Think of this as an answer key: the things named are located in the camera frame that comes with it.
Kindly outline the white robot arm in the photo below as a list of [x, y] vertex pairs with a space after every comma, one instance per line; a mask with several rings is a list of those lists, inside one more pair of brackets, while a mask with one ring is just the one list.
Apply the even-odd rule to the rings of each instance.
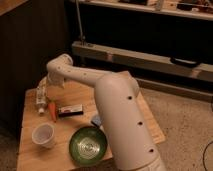
[[167, 171], [140, 109], [137, 81], [131, 75], [76, 67], [68, 54], [46, 64], [47, 82], [62, 87], [65, 80], [94, 88], [98, 114], [121, 171]]

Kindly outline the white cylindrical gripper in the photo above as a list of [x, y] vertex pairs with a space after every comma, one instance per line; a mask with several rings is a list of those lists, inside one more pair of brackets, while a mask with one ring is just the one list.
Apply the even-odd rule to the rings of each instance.
[[[48, 83], [53, 86], [58, 86], [60, 88], [64, 87], [64, 78], [56, 73], [49, 72], [47, 77], [43, 77], [39, 83], [38, 87], [47, 87]], [[46, 97], [49, 101], [55, 101], [56, 96], [49, 90], [46, 91]]]

